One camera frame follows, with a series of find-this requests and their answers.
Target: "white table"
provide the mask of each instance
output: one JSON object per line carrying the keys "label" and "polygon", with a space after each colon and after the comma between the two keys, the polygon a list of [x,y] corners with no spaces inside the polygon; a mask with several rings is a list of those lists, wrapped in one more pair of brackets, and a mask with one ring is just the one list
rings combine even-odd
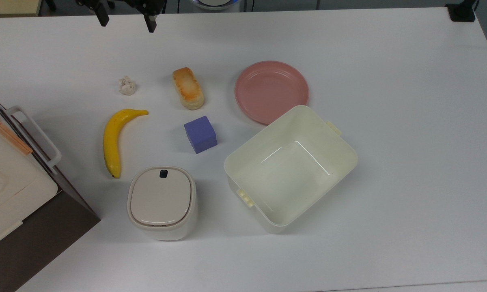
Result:
{"label": "white table", "polygon": [[[358,166],[281,235],[232,194],[223,161],[263,126],[236,106],[238,74],[284,61]],[[206,104],[182,107],[171,72],[198,76]],[[138,85],[130,97],[117,80]],[[22,105],[60,148],[60,169],[102,221],[23,291],[318,291],[487,280],[487,41],[445,8],[0,19],[0,101]],[[147,109],[121,135],[112,179],[110,115]],[[196,155],[183,124],[207,115],[219,145]],[[155,242],[125,204],[155,165],[197,183],[199,222]]]}
{"label": "white table", "polygon": [[359,290],[340,290],[341,292],[487,292],[487,281],[418,285]]}

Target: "yellow banana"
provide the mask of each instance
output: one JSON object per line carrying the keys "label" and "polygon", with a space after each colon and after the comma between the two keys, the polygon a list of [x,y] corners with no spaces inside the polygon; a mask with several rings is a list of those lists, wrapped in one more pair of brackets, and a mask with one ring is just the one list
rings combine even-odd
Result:
{"label": "yellow banana", "polygon": [[117,140],[121,129],[134,118],[147,114],[148,111],[143,109],[121,109],[106,123],[105,133],[103,134],[103,155],[106,168],[113,177],[119,178],[121,175],[121,160],[119,159],[119,149],[117,148]]}

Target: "purple cube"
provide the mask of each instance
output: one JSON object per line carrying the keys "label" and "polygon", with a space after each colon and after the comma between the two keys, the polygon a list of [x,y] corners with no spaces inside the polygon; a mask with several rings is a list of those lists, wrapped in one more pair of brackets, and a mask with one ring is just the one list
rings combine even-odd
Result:
{"label": "purple cube", "polygon": [[206,116],[184,124],[184,128],[195,153],[200,153],[217,144],[216,134]]}

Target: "bread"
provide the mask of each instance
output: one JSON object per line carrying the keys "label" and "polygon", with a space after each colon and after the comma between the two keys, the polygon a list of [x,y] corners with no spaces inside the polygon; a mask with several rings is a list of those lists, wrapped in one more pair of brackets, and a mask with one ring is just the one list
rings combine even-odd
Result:
{"label": "bread", "polygon": [[190,68],[173,72],[173,84],[180,96],[180,102],[190,110],[196,110],[204,104],[204,94]]}

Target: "storage box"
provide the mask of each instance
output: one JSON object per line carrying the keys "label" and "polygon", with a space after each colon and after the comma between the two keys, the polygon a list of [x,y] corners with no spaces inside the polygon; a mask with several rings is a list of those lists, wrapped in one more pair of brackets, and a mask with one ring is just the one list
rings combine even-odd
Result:
{"label": "storage box", "polygon": [[357,154],[330,123],[292,108],[229,155],[227,179],[257,220],[279,233],[357,165]]}

